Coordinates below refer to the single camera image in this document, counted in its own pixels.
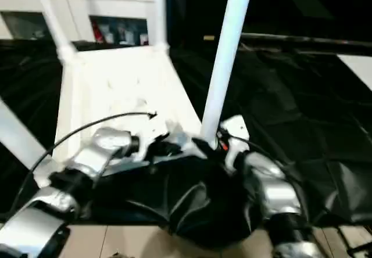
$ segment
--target red object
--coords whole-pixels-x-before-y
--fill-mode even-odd
[[[224,151],[228,151],[228,146],[224,142],[221,142],[221,146]]]
[[[97,41],[97,43],[106,43],[105,38],[103,37],[95,21],[92,21],[92,28],[93,28],[94,38]]]

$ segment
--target black trash bag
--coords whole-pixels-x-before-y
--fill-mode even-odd
[[[0,41],[0,54],[1,99],[42,146],[50,147],[55,139],[62,82],[62,66],[53,42]],[[0,168],[0,220],[4,221],[28,169],[2,143]],[[37,189],[30,181],[20,204]]]
[[[203,248],[222,249],[248,237],[261,219],[239,176],[189,156],[103,178],[89,221],[158,225]]]

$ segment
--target glass cabinet door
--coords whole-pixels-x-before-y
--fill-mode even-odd
[[[6,27],[16,40],[51,40],[47,23],[41,12],[0,12]]]
[[[120,45],[149,45],[146,19],[90,16],[96,42]]]

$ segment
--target black cable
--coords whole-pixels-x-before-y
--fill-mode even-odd
[[[16,209],[17,209],[17,204],[19,202],[19,199],[20,199],[20,196],[22,195],[22,192],[23,190],[25,189],[26,187],[26,184],[30,181],[30,179],[32,178],[33,176],[33,172],[36,170],[36,168],[39,166],[39,164],[44,160],[44,158],[46,158],[48,155],[50,155],[52,153],[52,151],[57,147],[59,146],[60,144],[62,144],[63,142],[65,142],[65,140],[69,139],[72,135],[88,128],[88,127],[91,127],[91,126],[94,126],[96,124],[99,124],[99,123],[103,123],[104,121],[108,121],[108,120],[113,120],[113,119],[116,119],[118,117],[125,117],[125,116],[149,116],[149,118],[153,118],[156,116],[156,114],[152,114],[152,113],[146,113],[146,112],[131,112],[131,113],[122,113],[122,114],[116,114],[116,115],[113,115],[113,116],[109,116],[109,117],[104,117],[103,119],[100,119],[100,120],[96,120],[96,121],[93,121],[91,123],[88,123],[84,126],[81,126],[77,129],[75,129],[74,131],[68,133],[66,136],[64,136],[63,138],[61,138],[60,140],[58,140],[58,142],[56,142],[53,146],[51,146],[49,149],[47,149],[39,158],[38,160],[33,164],[33,166],[31,167],[30,171],[28,171],[26,177],[24,178],[24,181],[21,185],[21,187],[19,188],[18,190],[18,193],[13,201],[13,204],[12,204],[12,207],[10,208],[10,211],[9,211],[9,214],[10,216],[12,216]]]
[[[251,146],[252,148],[256,148],[256,150],[259,150],[262,154],[265,154],[267,155],[268,158],[270,159],[273,159],[272,155],[269,154],[269,152],[265,149],[263,149],[261,146],[259,146],[258,144],[256,143],[253,143],[251,142],[250,140],[247,140],[247,139],[243,139],[243,138],[240,138],[240,137],[237,137],[237,136],[233,136],[233,135],[228,135],[230,138],[234,138],[236,140],[239,140],[239,141],[242,141],[242,142],[245,142],[246,144],[248,144],[249,146]]]

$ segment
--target white cabinet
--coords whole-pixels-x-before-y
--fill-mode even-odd
[[[154,42],[153,0],[51,0],[72,40],[145,45]],[[0,0],[0,38],[47,35],[39,0]]]
[[[129,1],[129,0],[68,0],[72,16],[77,27],[78,34],[82,40],[97,41],[94,34],[93,26],[99,26],[100,34],[106,37],[107,32],[101,24],[107,27],[115,28],[110,34],[125,35],[128,28],[130,33],[136,34],[136,39],[140,38],[141,34],[148,36],[148,41],[153,44],[153,36],[155,29],[153,28],[153,3],[149,1]],[[143,28],[142,22],[145,25],[144,30],[138,31],[138,28]],[[125,40],[125,37],[114,37],[115,43]]]

